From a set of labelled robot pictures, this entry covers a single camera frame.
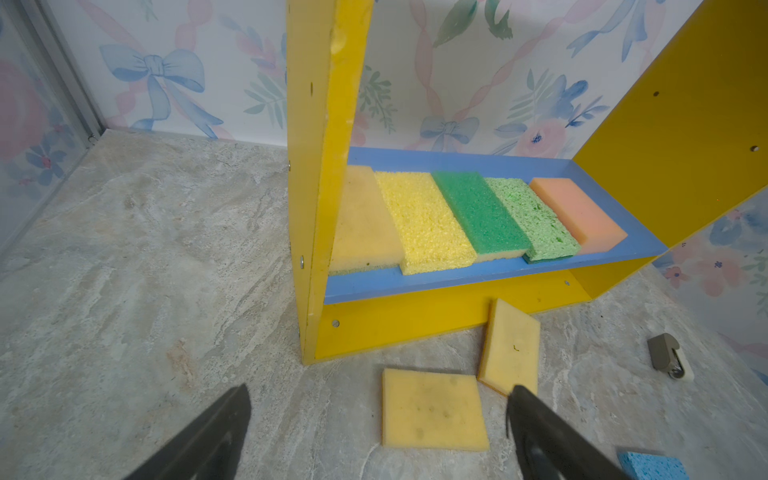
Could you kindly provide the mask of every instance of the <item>wall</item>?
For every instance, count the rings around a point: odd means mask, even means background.
[[[378,0],[353,144],[573,157],[699,4]],[[285,144],[282,0],[51,6],[109,126]]]
[[[85,153],[0,5],[0,253]]]
[[[670,295],[768,384],[768,190],[654,262]]]

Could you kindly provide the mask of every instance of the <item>brown stain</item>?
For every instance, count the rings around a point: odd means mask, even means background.
[[[187,389],[192,389],[195,380],[195,368],[192,357],[187,349],[184,348],[186,341],[179,339],[165,354],[170,360],[170,368],[177,376],[184,377],[184,385]]]

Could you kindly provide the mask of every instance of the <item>bow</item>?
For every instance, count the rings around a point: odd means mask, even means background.
[[[422,122],[421,135],[422,138],[437,137],[435,144],[432,145],[432,151],[442,151],[446,135],[466,145],[475,136],[479,126],[480,120],[476,117],[466,118],[459,122],[444,121],[442,117],[427,117]],[[447,145],[447,148],[448,151],[455,151],[455,148],[450,143]]]
[[[118,80],[137,81],[148,76],[147,92],[152,103],[152,118],[143,118],[131,128],[152,130],[155,121],[170,117],[170,101],[157,81],[160,77],[166,80],[165,88],[197,128],[208,137],[217,138],[210,126],[221,125],[223,121],[195,105],[174,85],[179,84],[197,93],[205,90],[203,62],[193,52],[179,49],[162,58],[159,55],[144,56],[127,45],[102,45],[99,50],[107,68]]]

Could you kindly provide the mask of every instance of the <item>yellow shelf frame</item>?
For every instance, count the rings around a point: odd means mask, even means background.
[[[289,231],[305,364],[482,325],[491,298],[528,313],[589,301],[653,260],[323,305],[372,8],[287,4]],[[766,24],[761,0],[704,0],[574,159],[669,247],[768,184]]]

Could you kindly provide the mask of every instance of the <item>light green sponge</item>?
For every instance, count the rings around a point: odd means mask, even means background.
[[[512,218],[531,239],[525,254],[529,263],[572,257],[581,249],[558,216],[519,178],[486,178]]]
[[[478,253],[477,262],[516,258],[531,242],[476,172],[432,173],[432,178]]]

